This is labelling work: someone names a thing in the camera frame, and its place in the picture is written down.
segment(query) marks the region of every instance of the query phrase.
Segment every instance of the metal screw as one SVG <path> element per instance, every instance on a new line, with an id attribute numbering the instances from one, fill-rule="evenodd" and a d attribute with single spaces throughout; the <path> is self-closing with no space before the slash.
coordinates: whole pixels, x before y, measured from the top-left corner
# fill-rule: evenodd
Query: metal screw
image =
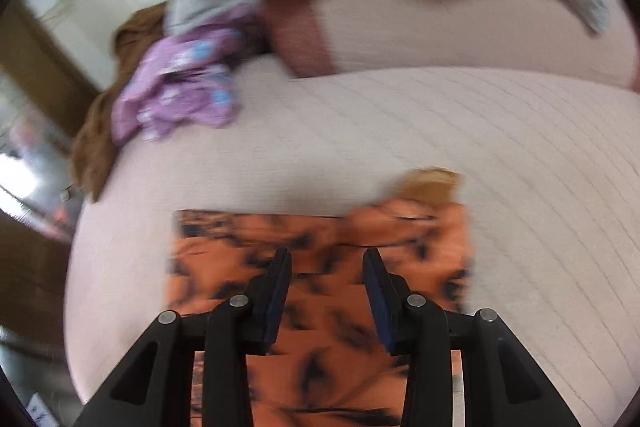
<path id="1" fill-rule="evenodd" d="M 427 299 L 425 299 L 420 294 L 414 293 L 406 298 L 406 303 L 409 304 L 409 306 L 413 306 L 414 308 L 421 308 L 425 304 L 427 304 Z"/>
<path id="2" fill-rule="evenodd" d="M 249 304 L 249 297 L 242 294 L 234 295 L 229 299 L 229 304 L 234 308 L 242 308 L 242 306 L 247 306 L 247 304 Z"/>
<path id="3" fill-rule="evenodd" d="M 171 324 L 176 319 L 176 317 L 177 315 L 175 314 L 175 312 L 167 310 L 158 315 L 158 322 L 160 324 Z"/>
<path id="4" fill-rule="evenodd" d="M 493 322 L 498 318 L 498 314 L 491 308 L 482 308 L 480 310 L 480 317 L 487 322 Z"/>

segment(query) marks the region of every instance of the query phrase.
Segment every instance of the orange-brown fabric piece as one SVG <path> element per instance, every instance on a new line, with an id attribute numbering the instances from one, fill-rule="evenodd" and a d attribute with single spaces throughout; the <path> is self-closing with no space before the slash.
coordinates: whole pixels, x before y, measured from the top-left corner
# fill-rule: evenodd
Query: orange-brown fabric piece
<path id="1" fill-rule="evenodd" d="M 264 0 L 262 18 L 273 49 L 296 76 L 336 73 L 312 0 Z"/>
<path id="2" fill-rule="evenodd" d="M 118 71 L 113 85 L 100 93 L 73 143 L 71 175 L 93 201 L 100 194 L 118 156 L 111 140 L 111 107 L 138 68 L 146 50 L 164 36 L 165 3 L 135 12 L 115 33 L 113 49 Z"/>
<path id="3" fill-rule="evenodd" d="M 460 311 L 472 254 L 462 205 L 395 199 L 342 218 L 199 210 L 177 217 L 166 302 L 180 314 L 207 312 L 241 293 L 277 247 L 292 254 L 278 339 L 268 356 L 247 360 L 256 425 L 399 425 L 406 358 L 388 356 L 378 342 L 362 254 L 378 247 L 389 271 L 413 291 Z M 199 354 L 193 427 L 201 425 L 202 366 Z"/>

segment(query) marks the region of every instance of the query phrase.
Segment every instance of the purple cloth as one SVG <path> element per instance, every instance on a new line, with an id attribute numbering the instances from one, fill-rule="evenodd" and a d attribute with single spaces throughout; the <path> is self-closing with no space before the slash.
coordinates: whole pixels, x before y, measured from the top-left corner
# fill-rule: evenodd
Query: purple cloth
<path id="1" fill-rule="evenodd" d="M 263 41 L 251 4 L 156 42 L 113 104 L 113 141 L 123 145 L 140 128 L 143 139 L 159 139 L 182 121 L 214 127 L 231 122 L 239 103 L 229 65 L 259 52 Z"/>

